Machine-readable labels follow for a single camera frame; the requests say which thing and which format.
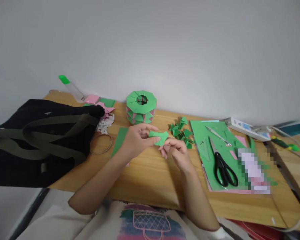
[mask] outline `paper cylinder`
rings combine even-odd
[[[133,91],[127,97],[127,119],[133,124],[151,123],[157,107],[157,99],[147,91]]]

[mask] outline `green cap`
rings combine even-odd
[[[59,75],[59,79],[61,80],[61,82],[64,84],[64,85],[67,85],[70,83],[70,81],[66,78],[65,75]]]

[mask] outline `wooden desk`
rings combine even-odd
[[[50,92],[44,99],[71,106],[82,106],[70,94],[58,91]],[[108,133],[115,141],[119,128],[129,127],[131,124],[126,119],[126,105],[116,102],[114,107],[115,121],[108,128]],[[205,120],[200,117],[156,110],[152,124],[158,127],[160,132],[164,132],[181,116],[185,116],[187,120]],[[238,132],[234,132],[234,134],[244,136]],[[258,148],[258,156],[263,161],[270,162],[269,154],[263,143],[256,141],[255,144]],[[71,170],[50,188],[75,192],[104,166],[110,158],[112,149],[113,146],[104,154],[89,155],[84,163]],[[278,186],[274,189],[273,198],[263,195],[216,193],[208,191],[196,149],[189,150],[189,154],[203,189],[218,217],[282,228],[292,226],[299,218],[300,205],[276,166],[273,165],[272,173]],[[185,208],[180,171],[172,159],[165,160],[161,157],[156,146],[146,149],[131,161],[130,166],[126,167],[111,188],[109,196],[113,199],[152,206],[179,210]]]
[[[286,144],[296,144],[291,138],[282,137],[278,133],[271,132],[271,135],[275,135],[281,138]],[[293,154],[291,151],[280,147],[273,142],[267,142],[270,149],[275,153],[276,160],[282,167],[283,171],[289,178],[293,189],[300,197],[300,157]]]

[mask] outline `hand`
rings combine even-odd
[[[149,138],[149,131],[158,131],[158,128],[146,123],[140,123],[129,127],[118,152],[127,157],[129,161],[139,156],[147,147],[160,141],[160,137]]]
[[[186,144],[175,138],[168,138],[163,146],[159,147],[161,155],[167,159],[167,153],[171,153],[175,164],[182,171],[190,171],[194,169],[194,166],[190,160],[188,149]]]

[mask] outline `scissors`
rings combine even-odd
[[[213,154],[214,154],[214,160],[215,160],[215,164],[214,164],[214,177],[216,178],[217,182],[223,186],[223,187],[227,187],[229,184],[232,186],[237,187],[238,186],[238,178],[237,175],[234,173],[234,171],[228,166],[228,164],[226,164],[226,162],[223,160],[222,156],[220,155],[220,153],[216,150],[216,147],[211,139],[211,137],[209,137],[210,140],[210,144],[213,150]],[[218,177],[218,171],[220,173],[221,176],[221,181]]]

